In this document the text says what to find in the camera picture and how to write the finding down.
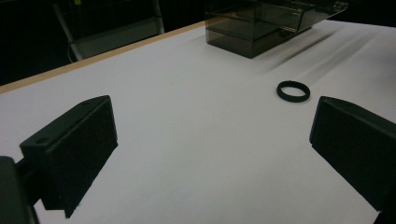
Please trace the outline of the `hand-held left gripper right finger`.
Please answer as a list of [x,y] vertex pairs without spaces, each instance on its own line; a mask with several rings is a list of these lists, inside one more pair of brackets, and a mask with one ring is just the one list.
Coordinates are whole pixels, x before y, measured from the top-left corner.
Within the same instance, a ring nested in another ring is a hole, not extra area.
[[396,209],[396,124],[350,102],[322,96],[309,141],[375,210]]

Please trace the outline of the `smoky transparent acrylic box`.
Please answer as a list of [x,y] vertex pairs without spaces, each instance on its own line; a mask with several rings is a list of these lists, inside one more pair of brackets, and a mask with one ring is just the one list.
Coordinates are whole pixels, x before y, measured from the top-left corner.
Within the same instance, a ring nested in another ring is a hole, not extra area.
[[254,58],[347,8],[347,0],[205,0],[206,42]]

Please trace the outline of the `white metal stand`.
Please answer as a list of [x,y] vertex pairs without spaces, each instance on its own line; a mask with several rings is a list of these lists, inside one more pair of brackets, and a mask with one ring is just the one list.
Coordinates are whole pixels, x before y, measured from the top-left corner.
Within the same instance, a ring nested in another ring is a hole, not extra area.
[[81,61],[164,32],[159,0],[54,0],[69,59]]

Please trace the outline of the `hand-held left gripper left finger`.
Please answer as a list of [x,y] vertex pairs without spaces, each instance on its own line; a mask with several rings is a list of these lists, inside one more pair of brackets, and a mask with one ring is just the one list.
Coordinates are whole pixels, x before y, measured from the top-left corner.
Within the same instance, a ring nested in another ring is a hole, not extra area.
[[20,144],[28,202],[71,217],[117,146],[109,96],[72,107]]

